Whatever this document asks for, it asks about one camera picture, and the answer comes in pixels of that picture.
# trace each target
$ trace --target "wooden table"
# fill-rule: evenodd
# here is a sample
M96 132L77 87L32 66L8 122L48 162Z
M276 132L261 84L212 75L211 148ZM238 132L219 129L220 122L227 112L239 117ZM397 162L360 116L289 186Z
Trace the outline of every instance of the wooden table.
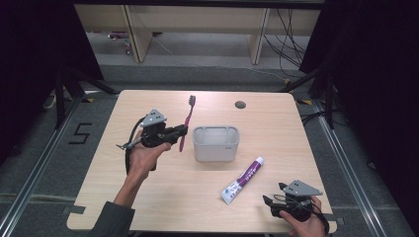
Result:
M332 213L293 97L247 92L123 91L115 105L75 205L70 229L91 229L104 203L112 201L126 177L125 153L116 146L127 141L135 123L151 109L166 116L167 126L182 124L190 95L197 97L185 147L172 146L158 160L139 190L131 229L170 232L281 233L290 226L274 218L262 195L280 191L278 183L299 179L324 192L324 213ZM245 109L235 108L242 101ZM233 125L240 143L233 161L203 163L194 156L192 131L201 125ZM243 191L227 205L221 192L258 157L265 163ZM330 232L336 222L330 222Z

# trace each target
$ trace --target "camera mount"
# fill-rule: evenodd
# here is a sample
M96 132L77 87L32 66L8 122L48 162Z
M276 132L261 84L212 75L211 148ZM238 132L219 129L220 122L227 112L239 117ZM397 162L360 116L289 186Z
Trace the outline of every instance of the camera mount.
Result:
M304 222L311 214L314 214L323 222L324 231L327 235L329 232L329 222L327 222L320 209L311 201L311 196L321 196L323 192L299 180L295 180L289 185L279 183L279 186L285 195L274 195L274 198L280 200L282 203L274 202L271 198L263 196L265 204L271 208L272 216L282 218L280 211L284 210L296 220Z
M126 151L126 173L129 172L129 154L131 149L139 142L145 147L156 147L164 142L175 144L178 138L188 134L188 127L184 124L175 127L166 127L167 118L153 109L144 118L141 118L132 129L129 140L124 145L117 145ZM142 127L141 136L132 140L138 126Z

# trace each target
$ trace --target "wire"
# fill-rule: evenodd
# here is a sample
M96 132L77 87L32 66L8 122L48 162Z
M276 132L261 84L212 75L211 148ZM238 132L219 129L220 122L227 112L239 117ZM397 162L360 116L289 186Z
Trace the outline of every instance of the wire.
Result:
M277 197L285 198L286 199L285 202L293 202L293 204L296 204L298 207L300 207L300 208L310 212L311 214L314 214L315 216L317 216L317 218L319 218L320 221L324 225L324 233L326 234L326 236L328 235L329 229L330 229L329 222L324 217L323 212L321 212L321 209L317 205L315 205L311 200L310 200L311 206L315 206L317 208L318 212L314 211L314 209L310 209L310 208L304 206L303 204L301 204L299 201L293 199L292 197L286 197L286 196L282 196L282 195L274 195L275 199L280 200Z
M302 60L302 57L301 57L301 55L299 55L299 52L297 50L297 47L299 47L300 49L302 49L302 47L300 47L298 45L298 43L296 43L295 40L293 40L293 21L292 21L292 18L293 18L293 9L289 9L289 21L290 21L289 33L290 33L290 39L293 42L293 48L294 48L294 51L295 51L296 56L299 57Z
M277 13L278 13L278 16L281 19L281 22L283 23L284 29L286 30L286 33L287 33L287 36L290 37L290 40L293 43L293 46L299 47L300 50L305 52L305 49L302 48L301 46L299 46L298 43L296 43L295 40L293 40L293 25L292 25L293 9L289 9L289 27L288 28L286 27L286 24L285 24L283 18L281 17L281 13L280 13L279 9L277 9Z
M293 19L293 10L289 9L289 37L291 42L293 43L293 52L295 53L296 59L298 59L298 62L301 63L301 56L296 50L295 47L295 41L293 40L293 25L292 25L292 19Z
M280 39L278 38L278 36L277 36L277 35L275 35L275 37L277 38L277 40L278 40L280 43L282 43L282 44L286 44L284 41L280 40ZM286 47L287 47L287 48L290 48L290 49L294 49L294 47L293 47L293 46L289 46L289 45L287 45L287 44L286 44ZM303 50L303 49L297 49L297 51L298 51L298 52L300 52L300 53L305 53L305 50Z
M282 51L280 51L279 49L277 49L269 40L266 36L264 36L266 42L268 43L268 45L271 47L271 49L277 53L279 56L284 57L286 60L288 60L289 62L291 62L292 64L294 64L295 66L299 66L299 63L295 60L293 60L291 57L289 57L288 55L284 54Z
M287 32L287 35L286 35L286 38L284 39L284 42L287 42L287 37L288 37L288 32ZM281 52L283 52L284 51L284 44L283 44L283 46L281 47ZM280 58L280 66L281 66L281 70L284 72L284 70L283 70L283 66L282 66L282 63L281 63L281 58Z
M340 110L339 109L334 109L334 110L332 110L332 112L340 112ZM302 115L301 117L305 117L301 120L302 125L305 126L310 120L312 120L316 117L323 116L325 114L326 114L326 112L323 111L323 112L317 112L317 113L314 113L314 114L311 114L311 115Z

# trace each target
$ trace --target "toothpaste tube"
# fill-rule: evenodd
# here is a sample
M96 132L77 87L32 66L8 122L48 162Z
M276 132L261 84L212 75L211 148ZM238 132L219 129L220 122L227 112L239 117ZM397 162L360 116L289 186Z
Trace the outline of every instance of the toothpaste tube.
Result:
M221 196L227 204L231 204L234 198L240 193L247 182L252 178L256 171L263 165L264 159L262 157L256 158L256 160L247 168L240 177L228 186L222 193Z

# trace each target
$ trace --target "human hand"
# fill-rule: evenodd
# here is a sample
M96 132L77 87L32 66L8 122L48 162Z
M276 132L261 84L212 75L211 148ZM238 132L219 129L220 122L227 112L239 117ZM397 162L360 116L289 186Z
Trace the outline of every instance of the human hand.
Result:
M141 131L136 135L137 139L140 137ZM158 157L164 152L171 149L171 144L164 142L156 147L148 148L143 146L141 143L136 144L132 147L129 154L129 172L128 176L135 175L141 180L145 180L148 177L150 170L157 163Z
M321 213L321 201L315 196L312 196L311 200L314 203L313 211ZM323 222L315 214L311 214L311 216L304 222L296 220L292 215L284 210L280 211L280 216L293 227L293 229L289 232L291 236L294 236L295 234L298 234L300 237L325 236Z
M115 197L114 203L132 207L139 187L148 177L148 173L156 164L158 157L170 148L171 144L168 142L152 148L145 147L141 143L132 147L129 154L129 172L126 181Z

